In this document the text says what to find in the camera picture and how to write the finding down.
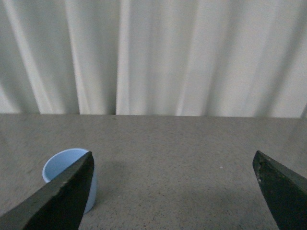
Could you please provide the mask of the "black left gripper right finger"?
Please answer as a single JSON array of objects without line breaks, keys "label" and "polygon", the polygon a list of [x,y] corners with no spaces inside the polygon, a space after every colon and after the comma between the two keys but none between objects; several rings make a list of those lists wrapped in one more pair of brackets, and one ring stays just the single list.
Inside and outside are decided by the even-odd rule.
[{"label": "black left gripper right finger", "polygon": [[261,151],[253,170],[261,193],[280,230],[307,228],[307,179]]}]

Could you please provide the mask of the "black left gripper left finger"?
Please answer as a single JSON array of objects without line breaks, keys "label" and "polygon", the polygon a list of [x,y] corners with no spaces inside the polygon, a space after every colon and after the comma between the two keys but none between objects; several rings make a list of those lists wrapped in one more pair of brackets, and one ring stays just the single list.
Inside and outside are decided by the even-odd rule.
[{"label": "black left gripper left finger", "polygon": [[94,175],[89,151],[0,218],[2,230],[77,230]]}]

